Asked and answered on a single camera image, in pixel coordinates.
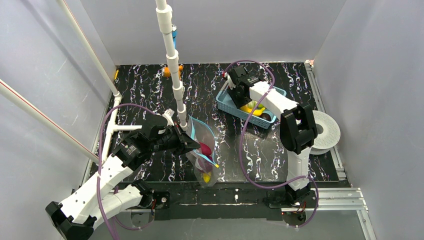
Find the black marble surface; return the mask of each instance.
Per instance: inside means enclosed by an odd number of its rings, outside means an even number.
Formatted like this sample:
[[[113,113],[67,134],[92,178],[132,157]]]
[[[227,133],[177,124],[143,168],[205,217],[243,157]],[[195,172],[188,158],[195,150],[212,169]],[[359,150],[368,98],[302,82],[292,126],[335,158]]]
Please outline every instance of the black marble surface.
[[[265,74],[255,64],[245,64],[250,72]],[[287,91],[286,97],[299,103],[309,103],[317,109],[303,63],[266,64],[275,76],[275,86]],[[243,121],[217,109],[215,97],[224,84],[222,73],[228,64],[184,64],[182,81],[185,86],[187,114],[210,126],[217,141],[217,162],[222,168],[219,182],[245,182],[238,161],[238,142]],[[162,65],[122,65],[115,85],[122,94],[121,103],[143,105],[156,113],[177,109],[171,78],[162,77]],[[145,112],[139,108],[124,107],[118,113],[120,125],[141,125]],[[269,129],[249,124],[244,142],[244,165],[251,179],[256,182],[284,182],[287,176],[287,154],[280,143],[280,123]],[[116,132],[112,148],[123,137]],[[97,170],[93,165],[91,173]],[[169,152],[155,153],[151,160],[129,176],[126,181],[143,179],[148,182],[196,182],[194,168],[185,156]],[[310,155],[309,172],[316,181],[338,181],[336,168],[330,153]]]

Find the yellow toy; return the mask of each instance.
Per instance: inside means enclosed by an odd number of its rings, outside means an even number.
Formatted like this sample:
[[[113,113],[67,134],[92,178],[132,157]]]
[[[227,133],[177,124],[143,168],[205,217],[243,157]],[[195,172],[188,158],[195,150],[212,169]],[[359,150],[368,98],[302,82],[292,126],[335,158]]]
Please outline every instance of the yellow toy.
[[[254,108],[257,103],[258,103],[257,101],[251,101],[248,104],[240,107],[240,110],[242,110],[243,112],[246,112],[246,113],[250,114],[251,111],[253,110],[252,108]],[[253,111],[253,115],[256,116],[256,117],[259,117],[260,115],[262,115],[262,113],[266,109],[264,107],[264,105],[262,105],[262,104],[259,104],[258,108]]]

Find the white enclosure wall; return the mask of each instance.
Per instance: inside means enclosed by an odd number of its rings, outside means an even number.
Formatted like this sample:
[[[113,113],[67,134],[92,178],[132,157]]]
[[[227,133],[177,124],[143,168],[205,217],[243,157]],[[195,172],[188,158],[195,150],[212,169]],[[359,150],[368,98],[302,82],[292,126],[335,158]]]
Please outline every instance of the white enclosure wall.
[[[110,90],[55,1],[0,1],[0,79],[93,147]],[[0,238],[58,240],[44,208],[81,184],[88,159],[1,95],[0,109]]]
[[[164,64],[154,0],[81,0],[115,65]],[[345,0],[168,0],[181,63],[304,61]]]
[[[315,59],[378,239],[423,239],[424,2],[347,0]]]

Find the yellow object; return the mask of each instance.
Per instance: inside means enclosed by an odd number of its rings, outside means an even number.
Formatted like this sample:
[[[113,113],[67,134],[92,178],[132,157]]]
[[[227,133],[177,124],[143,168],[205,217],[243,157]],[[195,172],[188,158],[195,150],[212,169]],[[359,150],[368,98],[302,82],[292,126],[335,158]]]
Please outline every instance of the yellow object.
[[[118,73],[119,73],[119,69],[117,69],[117,70],[116,70],[116,72],[115,72],[115,78],[114,78],[114,80],[116,80],[116,79],[117,79],[117,77],[118,77]]]
[[[205,183],[209,183],[209,181],[211,180],[211,173],[210,172],[202,173],[202,176],[203,176],[203,181]]]
[[[179,67],[178,67],[178,77],[180,77],[180,72],[183,70],[183,65],[180,65]],[[165,78],[169,78],[169,77],[171,77],[171,71],[170,71],[170,68],[169,67],[164,67],[163,68],[163,76],[165,77]]]
[[[250,109],[253,109],[255,106],[256,106],[256,104],[257,104],[258,102],[257,101],[251,101],[251,102],[249,102],[248,104],[247,104],[247,107],[248,108],[250,108]],[[259,104],[258,106],[257,106],[257,108],[258,109],[261,109],[261,108],[265,108],[265,106],[264,105],[262,105],[262,104]]]
[[[260,115],[262,115],[262,113],[265,111],[265,107],[262,107],[261,109],[256,109],[255,111],[253,111],[253,115],[256,117],[259,117]],[[244,105],[242,107],[240,107],[240,110],[242,110],[243,112],[246,112],[248,114],[251,113],[252,109],[249,108],[247,105]]]

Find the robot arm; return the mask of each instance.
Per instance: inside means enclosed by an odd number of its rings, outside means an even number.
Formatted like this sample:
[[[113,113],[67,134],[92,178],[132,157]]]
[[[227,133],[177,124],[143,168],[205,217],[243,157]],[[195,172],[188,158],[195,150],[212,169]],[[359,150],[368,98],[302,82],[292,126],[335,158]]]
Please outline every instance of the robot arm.
[[[108,193],[149,160],[152,153],[171,150],[181,155],[200,148],[180,126],[168,124],[166,117],[147,115],[142,128],[131,131],[102,165],[100,196],[108,218],[140,204],[146,188],[139,181],[115,195]],[[52,201],[45,208],[64,239],[88,239],[103,222],[97,202],[97,178],[98,174],[93,175],[71,196],[60,203]]]
[[[236,66],[226,75],[229,85],[228,93],[237,108],[250,101],[259,101],[269,90],[270,85],[261,76],[249,75],[243,66]],[[280,120],[280,140],[287,149],[288,175],[287,179],[298,176],[307,176],[309,154],[318,136],[312,107],[300,105],[271,89],[262,100]],[[311,189],[309,179],[295,180],[286,186],[290,202],[295,203],[304,198]]]

